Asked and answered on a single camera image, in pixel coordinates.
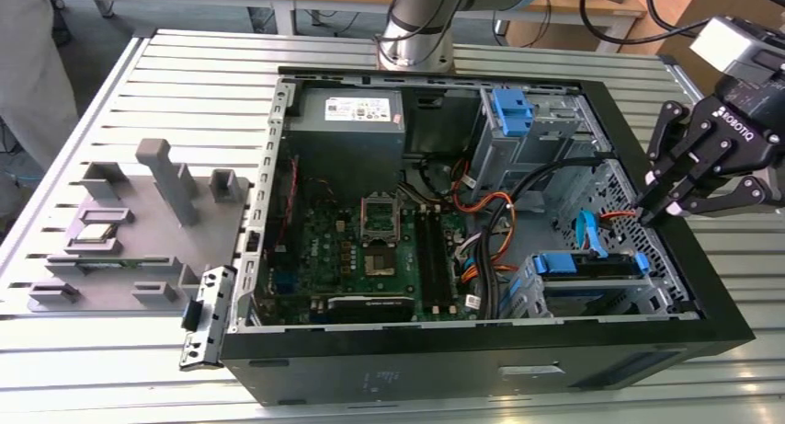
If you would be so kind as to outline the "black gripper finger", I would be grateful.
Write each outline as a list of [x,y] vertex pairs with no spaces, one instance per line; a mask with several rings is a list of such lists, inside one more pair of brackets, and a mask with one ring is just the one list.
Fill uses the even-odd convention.
[[681,141],[661,154],[646,174],[642,223],[669,217],[721,217],[770,209],[770,169],[755,152],[730,138]]
[[650,171],[635,206],[642,218],[679,215],[687,200],[709,196],[713,185],[713,102],[689,108],[675,101],[663,103],[646,148]]

